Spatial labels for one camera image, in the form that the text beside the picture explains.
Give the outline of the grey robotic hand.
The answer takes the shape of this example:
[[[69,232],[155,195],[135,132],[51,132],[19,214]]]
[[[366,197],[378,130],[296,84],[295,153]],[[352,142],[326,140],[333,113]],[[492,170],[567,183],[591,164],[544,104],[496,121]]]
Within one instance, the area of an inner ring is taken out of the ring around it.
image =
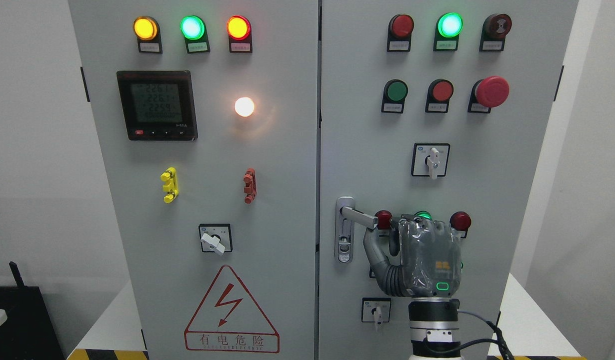
[[[363,246],[377,285],[392,297],[451,298],[461,282],[461,240],[440,220],[402,214],[392,222],[392,238],[400,247],[401,264],[390,263],[380,247],[379,231],[367,228]]]

